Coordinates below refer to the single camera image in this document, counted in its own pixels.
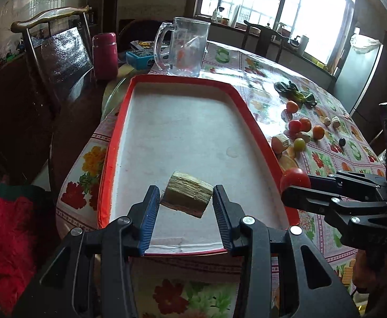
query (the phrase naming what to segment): red thermos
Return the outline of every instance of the red thermos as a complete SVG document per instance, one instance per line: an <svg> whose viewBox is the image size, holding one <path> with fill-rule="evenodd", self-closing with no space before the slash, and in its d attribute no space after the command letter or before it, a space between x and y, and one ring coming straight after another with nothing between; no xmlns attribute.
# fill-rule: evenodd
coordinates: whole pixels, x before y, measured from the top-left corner
<svg viewBox="0 0 387 318"><path fill-rule="evenodd" d="M98 80L112 80L117 77L117 43L114 32L100 33L93 37L93 69Z"/></svg>

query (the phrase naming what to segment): red tray rim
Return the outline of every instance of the red tray rim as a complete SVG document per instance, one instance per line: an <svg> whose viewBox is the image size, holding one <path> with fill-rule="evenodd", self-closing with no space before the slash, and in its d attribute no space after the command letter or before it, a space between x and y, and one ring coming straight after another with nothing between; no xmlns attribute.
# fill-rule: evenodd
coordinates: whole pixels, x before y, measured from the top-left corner
<svg viewBox="0 0 387 318"><path fill-rule="evenodd" d="M221 81L209 80L209 79L200 79L197 77L180 77L180 76L169 76L169 75L159 75L159 74L142 74L134 76L130 80L129 87L127 89L126 95L120 106L120 111L118 113L116 126L111 136L111 141L108 145L107 155L104 162L104 170L101 178L101 184L99 187L99 198L98 198L98 227L104 228L109 223L109 217L111 214L111 195L112 195L112 186L114 183L114 176L116 174L116 162L117 162L117 153L119 148L119 143L121 139L121 134L123 132L124 123L127 117L127 111L129 108L129 103L133 95L135 86L141 82L150 82L150 83L180 83L180 84L190 84L190 85L202 85L202 86L212 86L218 88L221 91L225 92L234 102L235 106L239 110L239 113L244 118L249 130L251 131L254 140L256 141L262 155L264 156L266 163L270 169L271 176L278 187L279 193L280 188L278 183L282 178L282 169L279 166L279 162L273 153L269 143L267 142L266 137L261 131L258 123L254 119L253 115L248 109L245 101L242 99L239 92L231 85ZM286 216L288 218L289 224L298 225L300 222L300 217L298 215L298 210L285 207ZM176 253L176 254L148 254L148 256L165 256L165 257L177 257L177 256L198 256L206 254L218 254L226 251L225 249L218 249L205 252L190 252L190 253Z"/></svg>

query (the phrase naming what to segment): blue box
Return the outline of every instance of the blue box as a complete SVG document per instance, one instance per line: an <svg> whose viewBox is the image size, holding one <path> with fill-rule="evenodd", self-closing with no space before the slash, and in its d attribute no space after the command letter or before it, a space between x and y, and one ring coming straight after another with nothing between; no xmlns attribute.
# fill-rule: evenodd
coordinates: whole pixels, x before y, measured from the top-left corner
<svg viewBox="0 0 387 318"><path fill-rule="evenodd" d="M126 61L136 70L149 69L154 65L154 50L144 49L128 51Z"/></svg>

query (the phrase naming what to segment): clear glass pitcher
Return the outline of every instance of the clear glass pitcher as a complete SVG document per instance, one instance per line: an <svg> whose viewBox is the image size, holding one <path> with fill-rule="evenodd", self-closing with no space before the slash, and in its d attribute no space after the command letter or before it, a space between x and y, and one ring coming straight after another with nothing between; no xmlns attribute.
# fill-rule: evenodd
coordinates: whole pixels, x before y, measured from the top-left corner
<svg viewBox="0 0 387 318"><path fill-rule="evenodd" d="M154 59L158 68L168 74L197 77L201 70L210 23L176 17L173 23L162 23L155 36ZM167 31L172 31L169 59L162 60L161 43Z"/></svg>

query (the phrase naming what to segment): green fruit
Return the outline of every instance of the green fruit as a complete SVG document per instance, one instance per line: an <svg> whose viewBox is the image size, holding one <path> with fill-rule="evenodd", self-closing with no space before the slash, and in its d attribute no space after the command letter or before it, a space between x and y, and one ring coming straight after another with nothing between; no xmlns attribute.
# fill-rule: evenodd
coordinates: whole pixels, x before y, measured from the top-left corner
<svg viewBox="0 0 387 318"><path fill-rule="evenodd" d="M295 139L294 141L294 149L296 152L302 152L305 150L305 141L304 139Z"/></svg>

